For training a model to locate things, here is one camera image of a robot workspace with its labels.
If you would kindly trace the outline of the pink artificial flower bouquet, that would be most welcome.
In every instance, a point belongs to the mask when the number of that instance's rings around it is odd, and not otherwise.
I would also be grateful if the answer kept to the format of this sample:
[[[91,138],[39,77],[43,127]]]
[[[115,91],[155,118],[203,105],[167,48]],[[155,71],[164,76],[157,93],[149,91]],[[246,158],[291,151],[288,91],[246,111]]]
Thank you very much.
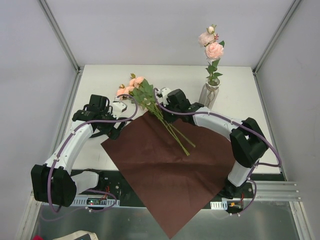
[[[153,96],[154,86],[150,84],[143,76],[136,76],[134,73],[130,74],[130,81],[127,85],[121,84],[118,87],[116,96],[120,95],[120,99],[128,99],[125,95],[132,96],[137,104],[142,110],[149,111],[150,114],[154,115],[170,133],[170,135],[177,141],[184,153],[189,156],[190,153],[183,146],[179,137],[182,137],[186,140],[192,147],[196,145],[191,142],[185,135],[183,135],[172,123],[169,123],[164,118],[164,114],[156,104],[156,100]]]

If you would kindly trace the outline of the light pink rose stem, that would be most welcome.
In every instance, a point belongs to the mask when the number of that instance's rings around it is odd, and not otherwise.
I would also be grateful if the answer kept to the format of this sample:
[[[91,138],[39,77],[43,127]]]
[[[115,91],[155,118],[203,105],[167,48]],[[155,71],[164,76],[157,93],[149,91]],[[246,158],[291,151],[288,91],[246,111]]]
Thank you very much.
[[[198,43],[203,47],[204,55],[208,63],[205,68],[208,73],[206,79],[211,86],[218,86],[220,84],[219,77],[223,75],[218,72],[218,65],[221,57],[224,55],[225,42],[223,40],[219,42],[219,34],[216,28],[217,25],[212,24],[198,37]]]

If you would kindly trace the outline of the red and maroon wrapping paper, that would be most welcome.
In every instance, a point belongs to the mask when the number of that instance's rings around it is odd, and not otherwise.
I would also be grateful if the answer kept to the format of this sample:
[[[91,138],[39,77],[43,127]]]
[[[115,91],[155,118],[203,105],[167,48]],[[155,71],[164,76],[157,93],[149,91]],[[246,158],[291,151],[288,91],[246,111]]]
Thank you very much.
[[[225,186],[235,159],[231,143],[178,120],[177,141],[152,114],[129,123],[102,148],[165,234],[172,238]]]

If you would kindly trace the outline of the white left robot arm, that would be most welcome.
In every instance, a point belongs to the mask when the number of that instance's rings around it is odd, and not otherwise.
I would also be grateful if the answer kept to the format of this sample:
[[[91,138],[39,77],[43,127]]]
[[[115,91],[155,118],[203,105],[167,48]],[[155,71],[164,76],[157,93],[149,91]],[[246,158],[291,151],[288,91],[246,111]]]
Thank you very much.
[[[96,195],[105,191],[106,183],[97,172],[84,170],[71,175],[72,168],[95,131],[113,140],[119,136],[126,124],[120,115],[126,109],[127,105],[119,99],[110,102],[105,96],[91,95],[89,103],[74,113],[70,129],[52,156],[31,169],[36,201],[68,207],[76,195],[88,189]]]

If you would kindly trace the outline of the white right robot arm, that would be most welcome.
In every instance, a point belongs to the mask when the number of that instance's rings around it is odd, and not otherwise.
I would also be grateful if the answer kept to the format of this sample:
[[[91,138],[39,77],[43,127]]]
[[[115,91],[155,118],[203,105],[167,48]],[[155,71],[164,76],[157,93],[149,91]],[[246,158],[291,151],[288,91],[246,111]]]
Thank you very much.
[[[162,100],[158,106],[167,122],[181,119],[193,126],[209,129],[230,141],[235,163],[219,195],[232,199],[241,194],[254,165],[269,149],[257,121],[248,117],[238,123],[201,103],[191,104],[181,89],[171,91],[164,87],[155,89],[153,94],[156,100]]]

